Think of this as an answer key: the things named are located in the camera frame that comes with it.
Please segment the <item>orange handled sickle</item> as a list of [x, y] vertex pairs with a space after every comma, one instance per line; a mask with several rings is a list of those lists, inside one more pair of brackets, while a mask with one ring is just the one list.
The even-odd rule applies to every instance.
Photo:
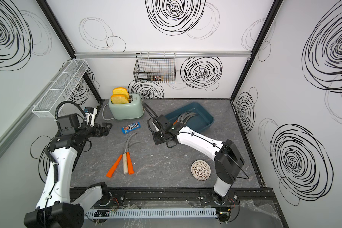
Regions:
[[174, 124], [176, 124], [177, 122], [181, 122], [183, 123], [184, 119], [185, 119], [185, 116], [188, 114], [188, 112], [185, 112], [181, 115], [178, 116], [177, 120], [174, 122]]

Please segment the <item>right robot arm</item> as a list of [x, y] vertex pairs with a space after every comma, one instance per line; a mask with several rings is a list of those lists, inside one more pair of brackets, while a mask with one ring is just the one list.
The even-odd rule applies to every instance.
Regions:
[[213, 198], [218, 204], [228, 199], [233, 183], [243, 171], [244, 159], [237, 146], [231, 141], [208, 138], [183, 123], [172, 124], [165, 116], [151, 117], [147, 123], [155, 144], [174, 141], [189, 146], [209, 157], [215, 165], [217, 180], [213, 187]]

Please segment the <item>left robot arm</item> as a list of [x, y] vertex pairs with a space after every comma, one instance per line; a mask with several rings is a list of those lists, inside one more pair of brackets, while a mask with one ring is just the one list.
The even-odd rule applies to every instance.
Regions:
[[93, 108], [83, 110], [69, 100], [56, 107], [58, 132], [44, 149], [50, 167], [35, 210], [25, 215], [27, 228], [80, 228], [86, 212], [97, 203], [107, 205], [111, 200], [104, 182], [91, 185], [74, 201], [70, 198], [72, 172], [85, 144], [92, 137], [108, 136], [113, 126], [111, 123], [95, 123], [91, 111]]

